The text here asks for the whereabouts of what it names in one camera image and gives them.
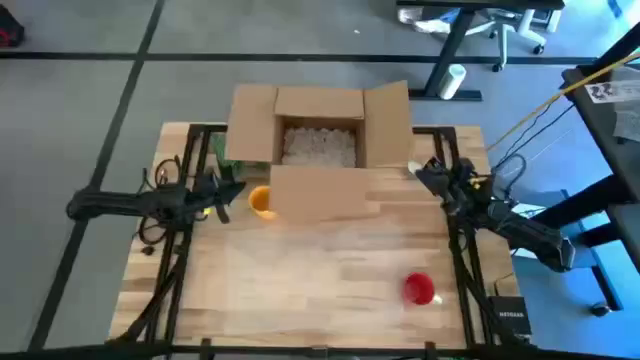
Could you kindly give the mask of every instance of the cardboard box flap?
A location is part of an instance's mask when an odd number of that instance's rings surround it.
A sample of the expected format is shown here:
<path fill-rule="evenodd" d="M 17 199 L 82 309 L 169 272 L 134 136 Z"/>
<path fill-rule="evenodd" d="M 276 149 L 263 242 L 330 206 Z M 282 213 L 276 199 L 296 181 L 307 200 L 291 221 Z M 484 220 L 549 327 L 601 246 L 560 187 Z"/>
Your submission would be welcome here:
<path fill-rule="evenodd" d="M 364 91 L 367 167 L 406 166 L 412 150 L 406 81 Z"/>
<path fill-rule="evenodd" d="M 276 115 L 364 119 L 362 90 L 305 86 L 278 88 Z"/>
<path fill-rule="evenodd" d="M 326 220 L 366 213 L 366 169 L 274 165 L 269 208 L 285 220 Z"/>
<path fill-rule="evenodd" d="M 272 85 L 236 86 L 226 138 L 228 160 L 273 160 L 276 94 Z"/>

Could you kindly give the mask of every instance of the white bottle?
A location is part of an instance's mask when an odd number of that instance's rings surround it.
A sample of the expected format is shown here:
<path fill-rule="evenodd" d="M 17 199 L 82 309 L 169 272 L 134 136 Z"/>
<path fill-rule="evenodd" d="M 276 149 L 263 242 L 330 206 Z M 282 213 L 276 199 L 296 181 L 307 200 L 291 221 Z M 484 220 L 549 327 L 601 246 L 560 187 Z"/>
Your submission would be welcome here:
<path fill-rule="evenodd" d="M 467 75 L 467 70 L 460 64 L 449 65 L 449 69 L 444 74 L 442 81 L 440 82 L 440 91 L 438 95 L 444 100 L 449 100 L 453 97 L 453 94 L 458 91 L 462 80 Z"/>

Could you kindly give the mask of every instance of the desk leg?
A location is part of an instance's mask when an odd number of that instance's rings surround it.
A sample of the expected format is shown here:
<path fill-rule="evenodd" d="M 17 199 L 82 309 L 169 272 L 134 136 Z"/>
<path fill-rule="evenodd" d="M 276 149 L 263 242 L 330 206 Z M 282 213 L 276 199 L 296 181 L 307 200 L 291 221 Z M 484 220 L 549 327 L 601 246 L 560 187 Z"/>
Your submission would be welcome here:
<path fill-rule="evenodd" d="M 532 219 L 559 229 L 585 216 L 604 210 L 611 204 L 620 204 L 628 199 L 629 192 L 626 186 L 615 175 L 609 175 Z"/>
<path fill-rule="evenodd" d="M 640 23 L 636 24 L 620 40 L 613 44 L 593 65 L 579 66 L 579 68 L 584 76 L 589 76 L 634 52 L 640 46 L 640 40 L 638 39 L 640 39 Z"/>
<path fill-rule="evenodd" d="M 438 96 L 438 87 L 449 65 L 451 65 L 462 39 L 464 39 L 467 30 L 469 30 L 474 15 L 475 10 L 462 9 L 460 11 L 460 14 L 453 22 L 451 33 L 447 36 L 442 51 L 440 51 L 440 59 L 431 71 L 427 85 L 424 89 L 409 90 L 409 97 L 412 100 L 442 100 Z M 482 93 L 478 90 L 458 90 L 451 100 L 482 101 Z"/>
<path fill-rule="evenodd" d="M 605 304 L 609 308 L 610 311 L 620 311 L 622 310 L 622 303 L 618 297 L 618 294 L 611 286 L 611 281 L 607 277 L 607 275 L 602 271 L 600 265 L 592 266 L 591 272 L 593 272 L 593 276 L 596 278 L 598 282 L 598 287 L 600 287 L 600 291 L 602 291 L 602 295 L 604 295 Z"/>
<path fill-rule="evenodd" d="M 576 241 L 586 247 L 594 247 L 620 239 L 618 229 L 613 223 L 600 225 L 578 235 Z"/>

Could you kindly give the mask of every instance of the red cup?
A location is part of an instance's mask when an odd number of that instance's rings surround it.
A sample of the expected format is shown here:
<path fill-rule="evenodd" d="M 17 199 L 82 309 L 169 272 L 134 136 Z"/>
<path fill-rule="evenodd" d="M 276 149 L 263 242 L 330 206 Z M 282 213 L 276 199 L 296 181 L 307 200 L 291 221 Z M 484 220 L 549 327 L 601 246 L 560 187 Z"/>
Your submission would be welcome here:
<path fill-rule="evenodd" d="M 404 283 L 403 296 L 408 302 L 426 305 L 433 301 L 436 294 L 433 280 L 424 273 L 411 273 Z"/>

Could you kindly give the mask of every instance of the sticker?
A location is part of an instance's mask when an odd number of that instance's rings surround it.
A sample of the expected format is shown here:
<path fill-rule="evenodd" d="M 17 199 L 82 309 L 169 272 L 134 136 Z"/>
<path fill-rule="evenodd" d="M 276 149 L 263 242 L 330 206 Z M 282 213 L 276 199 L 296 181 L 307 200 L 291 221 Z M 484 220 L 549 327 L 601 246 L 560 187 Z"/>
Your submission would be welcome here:
<path fill-rule="evenodd" d="M 640 100 L 640 80 L 610 81 L 585 88 L 595 104 Z"/>

